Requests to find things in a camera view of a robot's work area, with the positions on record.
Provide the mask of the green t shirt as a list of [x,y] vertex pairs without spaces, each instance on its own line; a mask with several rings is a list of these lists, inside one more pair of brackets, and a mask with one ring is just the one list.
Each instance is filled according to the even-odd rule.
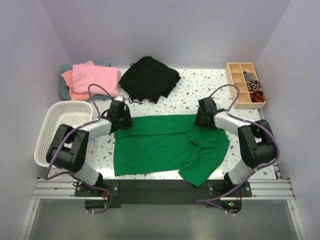
[[134,117],[133,125],[114,133],[115,176],[177,171],[199,187],[221,165],[230,141],[224,130],[194,124],[196,116]]

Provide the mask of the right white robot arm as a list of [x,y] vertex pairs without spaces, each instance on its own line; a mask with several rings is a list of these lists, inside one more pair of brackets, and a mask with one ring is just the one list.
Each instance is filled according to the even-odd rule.
[[235,196],[249,176],[279,156],[279,148],[268,121],[245,120],[217,108],[211,97],[198,101],[195,125],[210,130],[224,130],[238,137],[241,160],[224,175],[223,192]]

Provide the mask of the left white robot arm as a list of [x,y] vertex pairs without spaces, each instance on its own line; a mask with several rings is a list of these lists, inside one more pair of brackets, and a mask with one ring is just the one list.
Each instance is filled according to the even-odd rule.
[[96,120],[78,127],[61,124],[53,137],[46,154],[48,169],[66,170],[75,179],[86,185],[86,191],[99,196],[104,190],[102,174],[86,161],[88,143],[102,136],[133,126],[129,106],[123,96],[115,97]]

